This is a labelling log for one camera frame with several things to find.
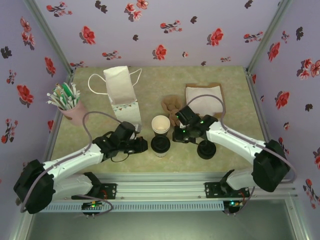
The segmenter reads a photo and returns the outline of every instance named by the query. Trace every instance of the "pen holder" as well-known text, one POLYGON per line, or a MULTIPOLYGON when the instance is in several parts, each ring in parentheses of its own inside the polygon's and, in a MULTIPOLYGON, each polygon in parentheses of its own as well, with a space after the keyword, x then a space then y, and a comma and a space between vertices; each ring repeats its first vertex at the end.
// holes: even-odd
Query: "pen holder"
MULTIPOLYGON (((80 100, 78 101, 78 104, 70 110, 62 110, 59 107, 58 109, 65 116, 65 118, 68 119, 70 123, 75 126, 82 126, 82 119, 84 118, 84 115, 88 112, 86 107, 80 100)), ((87 115, 84 120, 85 123, 88 121, 88 118, 89 116, 87 115)))

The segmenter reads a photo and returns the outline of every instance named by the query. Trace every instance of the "cup lid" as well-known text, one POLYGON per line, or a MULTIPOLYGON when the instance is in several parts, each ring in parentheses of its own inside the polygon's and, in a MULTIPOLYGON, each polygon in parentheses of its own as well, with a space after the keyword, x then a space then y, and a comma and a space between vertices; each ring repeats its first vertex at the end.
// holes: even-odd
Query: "cup lid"
POLYGON ((155 136, 151 140, 151 148, 158 154, 163 154, 167 152, 170 148, 170 140, 166 136, 155 136))

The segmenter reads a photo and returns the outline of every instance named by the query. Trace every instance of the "paper bag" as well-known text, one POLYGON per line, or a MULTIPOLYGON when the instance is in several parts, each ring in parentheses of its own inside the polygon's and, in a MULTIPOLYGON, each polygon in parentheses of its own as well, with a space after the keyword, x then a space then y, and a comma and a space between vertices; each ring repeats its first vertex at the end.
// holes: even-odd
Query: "paper bag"
POLYGON ((95 92, 88 86, 90 90, 96 94, 108 95, 112 109, 116 118, 120 121, 126 121, 133 125, 142 127, 139 104, 134 91, 134 85, 139 81, 142 69, 138 69, 129 73, 127 66, 111 67, 103 71, 106 84, 106 93, 95 92), (132 84, 130 75, 140 71, 137 81, 132 84))

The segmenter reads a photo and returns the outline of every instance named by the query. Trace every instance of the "black wire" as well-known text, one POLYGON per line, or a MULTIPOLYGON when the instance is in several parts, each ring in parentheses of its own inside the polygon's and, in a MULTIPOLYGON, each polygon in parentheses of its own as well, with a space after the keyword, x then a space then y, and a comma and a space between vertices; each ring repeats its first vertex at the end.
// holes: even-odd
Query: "black wire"
POLYGON ((123 159, 123 160, 121 160, 121 161, 113 161, 113 160, 112 160, 112 157, 111 157, 110 159, 111 159, 111 162, 113 162, 113 163, 121 163, 121 162, 123 162, 124 160, 127 160, 128 157, 129 157, 129 153, 128 153, 128 156, 126 156, 126 158, 123 159))

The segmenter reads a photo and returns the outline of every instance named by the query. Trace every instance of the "floral wallpaper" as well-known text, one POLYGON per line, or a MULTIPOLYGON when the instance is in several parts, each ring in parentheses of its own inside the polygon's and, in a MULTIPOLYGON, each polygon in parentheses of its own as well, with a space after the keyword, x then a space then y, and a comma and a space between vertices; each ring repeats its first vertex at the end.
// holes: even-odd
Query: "floral wallpaper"
POLYGON ((320 239, 319 8, 319 1, 293 1, 252 76, 271 137, 298 171, 310 239, 320 239))
POLYGON ((47 93, 68 73, 23 1, 1 1, 0 29, 0 233, 7 240, 21 216, 14 184, 28 162, 43 161, 54 128, 47 93))
POLYGON ((35 2, 72 67, 247 67, 279 0, 35 2))

